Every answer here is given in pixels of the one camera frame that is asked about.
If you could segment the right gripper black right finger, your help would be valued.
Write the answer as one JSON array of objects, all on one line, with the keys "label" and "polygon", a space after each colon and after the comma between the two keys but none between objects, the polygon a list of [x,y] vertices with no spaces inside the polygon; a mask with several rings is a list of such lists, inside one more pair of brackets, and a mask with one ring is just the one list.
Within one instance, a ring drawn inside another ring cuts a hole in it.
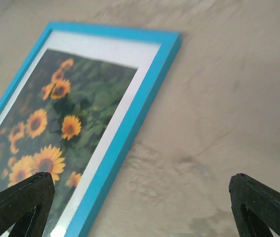
[{"label": "right gripper black right finger", "polygon": [[239,173],[229,183],[231,209],[241,237],[280,236],[280,193]]}]

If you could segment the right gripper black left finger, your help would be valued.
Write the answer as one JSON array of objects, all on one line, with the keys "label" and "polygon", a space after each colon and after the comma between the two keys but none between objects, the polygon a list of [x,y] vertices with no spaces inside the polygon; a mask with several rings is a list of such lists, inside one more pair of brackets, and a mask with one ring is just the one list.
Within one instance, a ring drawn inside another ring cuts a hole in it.
[{"label": "right gripper black left finger", "polygon": [[39,172],[0,192],[0,236],[41,237],[55,187],[48,172]]}]

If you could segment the sunflower photo print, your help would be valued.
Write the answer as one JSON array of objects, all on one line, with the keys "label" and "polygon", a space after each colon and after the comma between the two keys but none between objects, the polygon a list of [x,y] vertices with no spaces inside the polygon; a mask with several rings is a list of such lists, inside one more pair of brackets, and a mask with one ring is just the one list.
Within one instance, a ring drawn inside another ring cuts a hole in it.
[{"label": "sunflower photo print", "polygon": [[0,191],[49,172],[71,195],[136,72],[47,49],[0,122]]}]

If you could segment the wooden picture frame with glass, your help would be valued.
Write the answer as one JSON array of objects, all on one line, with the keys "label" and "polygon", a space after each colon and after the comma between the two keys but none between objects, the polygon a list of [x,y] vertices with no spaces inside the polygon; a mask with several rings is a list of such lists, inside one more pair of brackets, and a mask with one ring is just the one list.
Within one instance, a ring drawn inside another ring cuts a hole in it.
[{"label": "wooden picture frame with glass", "polygon": [[118,128],[99,168],[92,179],[64,237],[88,235],[97,214],[114,182],[122,163],[163,83],[167,72],[181,46],[182,38],[177,32],[165,32],[83,23],[51,22],[33,47],[13,81],[0,100],[0,112],[8,102],[16,83],[52,31],[75,34],[138,40],[156,43],[160,48],[151,63],[144,80]]}]

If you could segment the white paper mat border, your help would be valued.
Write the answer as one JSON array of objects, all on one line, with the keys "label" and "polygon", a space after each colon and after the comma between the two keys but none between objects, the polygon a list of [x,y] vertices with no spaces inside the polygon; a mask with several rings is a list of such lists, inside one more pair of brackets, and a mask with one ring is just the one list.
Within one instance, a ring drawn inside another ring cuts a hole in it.
[{"label": "white paper mat border", "polygon": [[64,196],[57,192],[55,188],[54,201],[43,232],[45,237],[63,237],[65,235],[74,214],[89,188],[159,48],[159,44],[132,39],[116,39],[87,34],[75,34],[65,31],[52,31],[43,45],[39,47],[34,58],[30,60],[30,64],[23,75],[20,76],[19,81],[16,83],[9,96],[8,102],[0,112],[0,122],[3,121],[30,74],[47,49],[62,51],[99,61],[134,66],[137,69],[134,78],[116,108],[74,192],[71,195]]}]

